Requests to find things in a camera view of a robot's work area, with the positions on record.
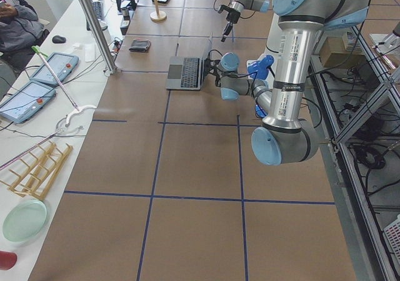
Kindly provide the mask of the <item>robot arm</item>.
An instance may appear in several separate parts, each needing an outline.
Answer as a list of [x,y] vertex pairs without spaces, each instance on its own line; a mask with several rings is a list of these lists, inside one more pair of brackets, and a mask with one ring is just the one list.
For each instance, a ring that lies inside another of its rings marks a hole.
[[217,10],[218,13],[227,11],[227,25],[223,30],[221,41],[224,42],[233,26],[238,23],[241,13],[244,9],[257,12],[266,12],[269,9],[269,0],[232,0],[232,2],[227,5],[220,5]]
[[314,127],[299,117],[305,81],[316,36],[319,31],[352,27],[362,23],[370,0],[232,0],[227,11],[228,35],[243,10],[265,12],[272,9],[278,17],[280,35],[274,81],[266,82],[269,61],[261,56],[246,75],[237,72],[239,58],[227,53],[208,67],[216,78],[223,99],[251,96],[266,112],[261,126],[251,137],[254,155],[263,164],[302,162],[318,150]]

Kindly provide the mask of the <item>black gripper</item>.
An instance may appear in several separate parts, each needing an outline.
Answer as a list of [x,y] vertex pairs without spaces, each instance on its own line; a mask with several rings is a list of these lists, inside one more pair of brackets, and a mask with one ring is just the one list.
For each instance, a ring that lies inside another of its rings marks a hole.
[[226,24],[222,32],[221,42],[224,42],[227,39],[227,37],[230,35],[233,29],[233,24],[237,24],[241,17],[241,13],[237,9],[227,7],[226,11],[227,11],[226,20],[230,23]]
[[221,70],[218,68],[219,60],[212,60],[207,57],[204,61],[204,77],[212,75],[215,77],[215,86],[221,85]]

